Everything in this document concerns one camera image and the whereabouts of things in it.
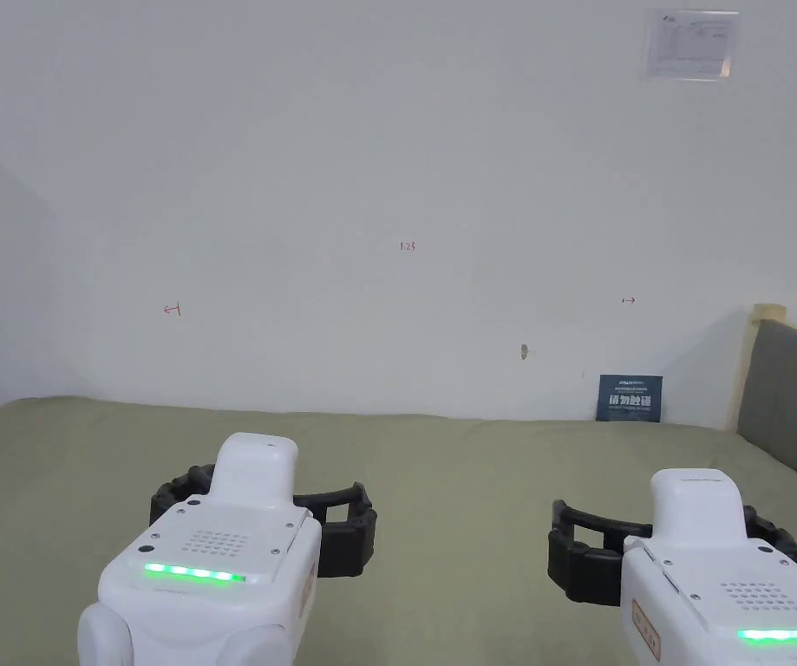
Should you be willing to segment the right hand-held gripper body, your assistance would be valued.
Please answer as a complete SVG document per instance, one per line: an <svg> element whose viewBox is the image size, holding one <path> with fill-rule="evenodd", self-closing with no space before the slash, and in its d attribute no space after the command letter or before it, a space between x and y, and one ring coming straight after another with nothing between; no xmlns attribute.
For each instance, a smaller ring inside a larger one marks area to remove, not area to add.
<svg viewBox="0 0 797 666"><path fill-rule="evenodd" d="M622 558L624 634L639 665L797 665L797 564L750 538L737 485L715 469L650 482L652 533Z"/></svg>

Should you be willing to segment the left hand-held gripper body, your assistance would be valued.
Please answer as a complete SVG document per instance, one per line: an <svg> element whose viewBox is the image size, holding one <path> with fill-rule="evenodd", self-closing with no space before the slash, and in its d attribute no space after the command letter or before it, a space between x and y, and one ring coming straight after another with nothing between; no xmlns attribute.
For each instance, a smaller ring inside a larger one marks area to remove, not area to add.
<svg viewBox="0 0 797 666"><path fill-rule="evenodd" d="M293 501L298 449L237 433L189 493L102 571L82 665L291 665L315 598L322 528Z"/></svg>

